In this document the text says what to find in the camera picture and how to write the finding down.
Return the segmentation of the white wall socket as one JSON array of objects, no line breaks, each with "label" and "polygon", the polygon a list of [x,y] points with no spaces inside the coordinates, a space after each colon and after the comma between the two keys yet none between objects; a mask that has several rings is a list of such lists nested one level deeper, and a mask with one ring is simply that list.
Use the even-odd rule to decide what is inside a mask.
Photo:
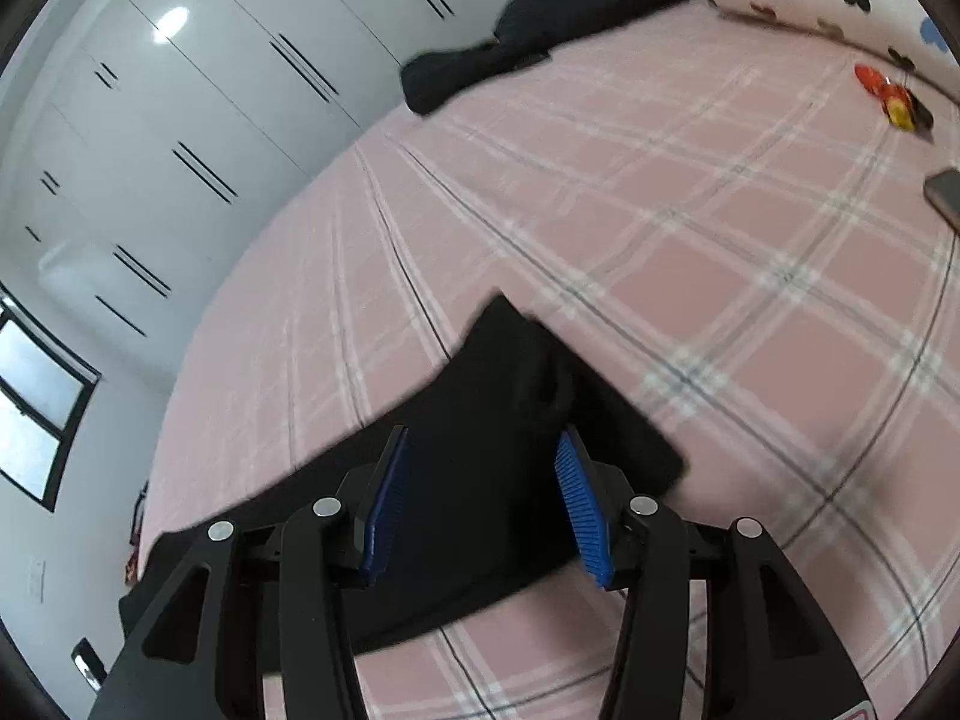
[{"label": "white wall socket", "polygon": [[44,583],[46,583],[47,562],[33,557],[28,566],[28,595],[37,605],[44,603]]}]

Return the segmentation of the white wardrobe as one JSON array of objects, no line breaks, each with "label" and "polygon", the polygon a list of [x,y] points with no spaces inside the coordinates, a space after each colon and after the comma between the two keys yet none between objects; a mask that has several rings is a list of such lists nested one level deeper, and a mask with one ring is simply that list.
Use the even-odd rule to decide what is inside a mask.
[{"label": "white wardrobe", "polygon": [[107,348],[171,380],[263,227],[477,43],[506,0],[26,0],[2,75],[2,250]]}]

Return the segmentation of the black pants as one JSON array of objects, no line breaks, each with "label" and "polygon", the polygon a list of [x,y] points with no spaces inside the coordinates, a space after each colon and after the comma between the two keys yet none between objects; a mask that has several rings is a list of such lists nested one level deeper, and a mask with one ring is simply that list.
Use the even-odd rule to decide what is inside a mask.
[{"label": "black pants", "polygon": [[665,496],[685,472],[679,450],[612,383],[494,296],[425,387],[224,513],[241,527],[283,522],[377,460],[397,424],[409,429],[412,465],[391,559],[371,590],[345,598],[358,655],[451,624],[573,561],[555,475],[565,427],[643,496]]}]

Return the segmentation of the black jacket on bed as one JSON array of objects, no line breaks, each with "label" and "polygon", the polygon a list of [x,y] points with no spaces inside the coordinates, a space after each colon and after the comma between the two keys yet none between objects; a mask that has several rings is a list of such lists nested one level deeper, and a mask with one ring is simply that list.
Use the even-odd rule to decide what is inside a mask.
[{"label": "black jacket on bed", "polygon": [[682,2],[686,0],[509,0],[485,41],[409,60],[400,69],[405,103],[427,117],[472,86],[540,64],[555,47]]}]

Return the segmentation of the pink plaid bed sheet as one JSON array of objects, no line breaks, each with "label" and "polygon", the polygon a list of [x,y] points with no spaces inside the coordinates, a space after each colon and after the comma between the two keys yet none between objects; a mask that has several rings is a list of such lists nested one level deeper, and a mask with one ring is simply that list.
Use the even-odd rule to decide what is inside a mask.
[{"label": "pink plaid bed sheet", "polygon": [[688,460],[677,511],[756,518],[878,715],[958,628],[958,161],[885,121],[859,54],[688,2],[431,117],[387,115],[275,216],[167,404],[142,556],[425,382],[491,293]]}]

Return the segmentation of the red yellow toy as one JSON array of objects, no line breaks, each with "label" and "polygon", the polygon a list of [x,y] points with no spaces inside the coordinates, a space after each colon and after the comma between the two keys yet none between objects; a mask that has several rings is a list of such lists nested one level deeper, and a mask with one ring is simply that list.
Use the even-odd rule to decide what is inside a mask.
[{"label": "red yellow toy", "polygon": [[910,133],[928,133],[934,128],[934,115],[906,86],[892,82],[870,65],[856,64],[854,76],[867,93],[877,99],[894,127]]}]

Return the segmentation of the dark phone on bed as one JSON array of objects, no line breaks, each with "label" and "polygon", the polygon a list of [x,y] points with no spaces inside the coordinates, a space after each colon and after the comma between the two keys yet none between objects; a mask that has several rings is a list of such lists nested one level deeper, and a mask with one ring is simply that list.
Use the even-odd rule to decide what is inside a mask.
[{"label": "dark phone on bed", "polygon": [[924,199],[955,234],[960,234],[960,171],[949,167],[924,179]]}]

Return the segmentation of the black framed window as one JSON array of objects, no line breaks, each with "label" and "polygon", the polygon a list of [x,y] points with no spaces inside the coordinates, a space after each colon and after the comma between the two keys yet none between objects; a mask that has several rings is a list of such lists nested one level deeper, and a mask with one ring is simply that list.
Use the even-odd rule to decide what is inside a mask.
[{"label": "black framed window", "polygon": [[2,478],[55,511],[101,374],[2,289]]}]

